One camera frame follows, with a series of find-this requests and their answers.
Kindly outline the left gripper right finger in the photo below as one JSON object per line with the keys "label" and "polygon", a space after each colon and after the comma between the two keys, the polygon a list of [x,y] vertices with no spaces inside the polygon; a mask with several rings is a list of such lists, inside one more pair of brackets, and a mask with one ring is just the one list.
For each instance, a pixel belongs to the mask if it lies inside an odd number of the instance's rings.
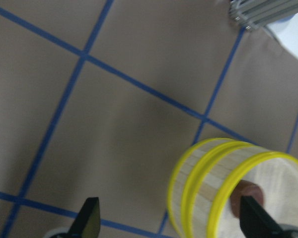
{"label": "left gripper right finger", "polygon": [[275,222],[252,196],[241,197],[239,224],[246,238],[288,237],[288,233]]}

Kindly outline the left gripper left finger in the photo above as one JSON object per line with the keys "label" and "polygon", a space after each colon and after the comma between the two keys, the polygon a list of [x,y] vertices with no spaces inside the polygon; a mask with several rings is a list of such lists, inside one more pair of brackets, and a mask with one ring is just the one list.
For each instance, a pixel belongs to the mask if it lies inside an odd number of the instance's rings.
{"label": "left gripper left finger", "polygon": [[98,197],[87,198],[67,232],[68,238],[98,238],[101,228]]}

